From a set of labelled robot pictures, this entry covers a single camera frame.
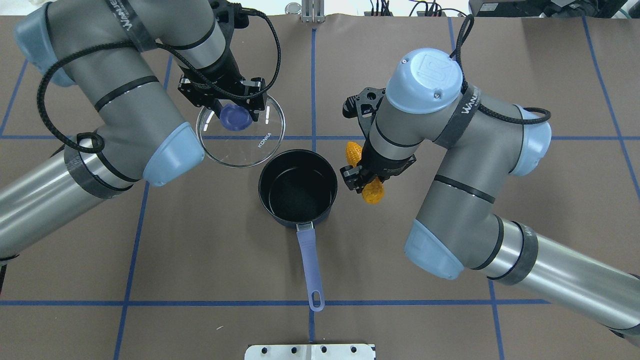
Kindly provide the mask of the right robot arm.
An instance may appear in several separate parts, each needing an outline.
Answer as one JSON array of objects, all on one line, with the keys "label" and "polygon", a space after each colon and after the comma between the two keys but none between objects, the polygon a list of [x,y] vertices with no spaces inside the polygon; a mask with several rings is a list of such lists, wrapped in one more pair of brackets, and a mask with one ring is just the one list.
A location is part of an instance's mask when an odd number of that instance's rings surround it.
[{"label": "right robot arm", "polygon": [[359,117],[361,158],[340,170],[360,194],[400,175],[424,141],[446,149],[404,246],[418,267],[446,280],[464,269],[588,317],[638,346],[637,275],[567,248],[494,214],[508,176],[525,176],[546,155],[552,132],[537,111],[463,89],[461,66],[436,48],[404,55],[371,117]]}]

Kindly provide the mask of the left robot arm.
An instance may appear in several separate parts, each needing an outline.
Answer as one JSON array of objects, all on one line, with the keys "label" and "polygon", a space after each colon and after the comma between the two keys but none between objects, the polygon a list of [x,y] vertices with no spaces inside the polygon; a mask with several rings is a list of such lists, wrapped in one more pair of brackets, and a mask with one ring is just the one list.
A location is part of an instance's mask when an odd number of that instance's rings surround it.
[{"label": "left robot arm", "polygon": [[[1,264],[139,180],[160,187],[196,167],[205,152],[190,124],[143,59],[169,51],[185,92],[212,109],[232,100],[250,113],[268,86],[246,80],[231,52],[236,28],[259,10],[226,0],[59,0],[46,2],[13,30],[18,48],[42,75],[36,104],[62,147],[1,191]],[[50,83],[77,85],[103,125],[67,136],[44,104]]]}]

